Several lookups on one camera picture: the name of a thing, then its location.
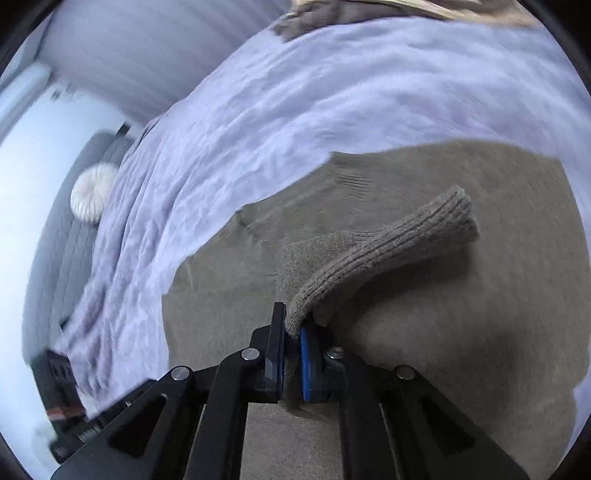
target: metal screw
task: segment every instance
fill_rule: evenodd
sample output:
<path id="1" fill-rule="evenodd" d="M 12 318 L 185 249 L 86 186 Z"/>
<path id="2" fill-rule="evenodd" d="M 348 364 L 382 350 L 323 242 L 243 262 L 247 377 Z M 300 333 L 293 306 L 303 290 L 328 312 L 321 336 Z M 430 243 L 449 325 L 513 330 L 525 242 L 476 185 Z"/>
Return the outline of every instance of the metal screw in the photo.
<path id="1" fill-rule="evenodd" d="M 345 349 L 341 346 L 332 346 L 326 351 L 326 355 L 332 358 L 332 360 L 338 360 L 345 356 Z"/>
<path id="2" fill-rule="evenodd" d="M 177 367 L 170 372 L 170 376 L 175 380 L 184 380 L 189 376 L 189 369 L 187 367 Z"/>
<path id="3" fill-rule="evenodd" d="M 261 353 L 256 348 L 245 348 L 242 351 L 242 358 L 244 360 L 256 360 Z"/>
<path id="4" fill-rule="evenodd" d="M 396 369 L 396 376 L 400 380 L 412 380 L 415 376 L 414 368 L 409 367 L 408 365 L 400 365 Z"/>

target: bolt head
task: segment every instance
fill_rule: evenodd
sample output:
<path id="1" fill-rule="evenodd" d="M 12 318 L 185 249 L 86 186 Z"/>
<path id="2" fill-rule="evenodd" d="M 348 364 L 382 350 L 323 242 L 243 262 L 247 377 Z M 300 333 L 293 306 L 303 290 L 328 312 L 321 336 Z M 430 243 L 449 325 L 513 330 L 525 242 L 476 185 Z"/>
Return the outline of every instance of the bolt head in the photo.
<path id="1" fill-rule="evenodd" d="M 242 351 L 242 358 L 244 360 L 256 360 L 261 353 L 256 348 L 245 348 Z"/>
<path id="2" fill-rule="evenodd" d="M 326 351 L 326 355 L 332 360 L 338 360 L 345 356 L 345 349 L 341 346 L 332 346 Z"/>
<path id="3" fill-rule="evenodd" d="M 396 369 L 396 376 L 400 380 L 412 380 L 415 377 L 415 374 L 414 368 L 409 367 L 408 365 L 400 365 L 400 367 Z"/>

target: gray headboard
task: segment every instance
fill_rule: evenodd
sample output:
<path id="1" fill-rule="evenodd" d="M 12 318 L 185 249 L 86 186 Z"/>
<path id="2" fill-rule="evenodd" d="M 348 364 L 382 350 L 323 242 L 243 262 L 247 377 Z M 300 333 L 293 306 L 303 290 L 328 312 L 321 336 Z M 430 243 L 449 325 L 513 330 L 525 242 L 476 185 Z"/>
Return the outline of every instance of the gray headboard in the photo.
<path id="1" fill-rule="evenodd" d="M 61 184 L 31 266 L 22 318 L 26 363 L 60 334 L 90 276 L 97 227 L 81 223 L 70 210 L 70 194 L 80 174 L 99 162 L 119 165 L 133 140 L 101 132 L 86 144 Z"/>
<path id="2" fill-rule="evenodd" d="M 40 59 L 142 123 L 191 93 L 291 0 L 64 0 Z"/>

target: white round pillow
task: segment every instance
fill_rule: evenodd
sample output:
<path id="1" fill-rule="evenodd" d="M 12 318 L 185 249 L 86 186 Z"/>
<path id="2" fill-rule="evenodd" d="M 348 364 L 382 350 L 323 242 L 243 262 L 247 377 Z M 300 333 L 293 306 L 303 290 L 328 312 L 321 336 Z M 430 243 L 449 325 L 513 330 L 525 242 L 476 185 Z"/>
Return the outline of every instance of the white round pillow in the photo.
<path id="1" fill-rule="evenodd" d="M 99 222 L 118 170 L 111 163 L 97 163 L 80 174 L 70 196 L 70 207 L 78 220 Z"/>

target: knit fabric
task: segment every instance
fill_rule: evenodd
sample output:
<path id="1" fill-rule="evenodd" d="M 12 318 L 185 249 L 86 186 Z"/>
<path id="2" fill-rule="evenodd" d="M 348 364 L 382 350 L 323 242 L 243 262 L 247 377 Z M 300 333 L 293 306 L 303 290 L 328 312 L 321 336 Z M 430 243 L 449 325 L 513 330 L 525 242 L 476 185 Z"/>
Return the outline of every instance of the knit fabric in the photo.
<path id="1" fill-rule="evenodd" d="M 367 281 L 347 277 L 352 283 L 336 284 L 336 296 L 316 281 L 372 238 L 354 232 L 394 241 L 387 228 L 379 237 L 384 226 L 416 219 L 413 212 L 454 185 L 472 201 L 478 241 Z M 461 207 L 465 197 L 453 192 L 443 204 Z M 388 251 L 401 258 L 402 250 Z M 290 305 L 313 286 L 297 302 L 303 310 L 294 304 L 290 314 L 311 306 L 336 342 L 369 364 L 412 365 L 532 480 L 546 480 L 572 434 L 573 388 L 587 371 L 590 276 L 556 160 L 488 142 L 335 153 L 243 207 L 188 258 L 163 297 L 163 318 L 171 365 L 206 368 L 246 347 L 250 332 L 269 324 L 273 301 Z M 342 478 L 337 432 L 334 409 L 318 421 L 251 406 L 242 477 Z"/>
<path id="2" fill-rule="evenodd" d="M 297 337 L 313 307 L 349 281 L 359 277 L 367 281 L 393 268 L 433 258 L 474 241 L 478 229 L 470 206 L 466 192 L 454 187 L 400 223 L 373 234 L 353 234 L 353 238 L 359 238 L 357 245 L 332 260 L 319 258 L 318 270 L 289 303 L 285 331 Z"/>

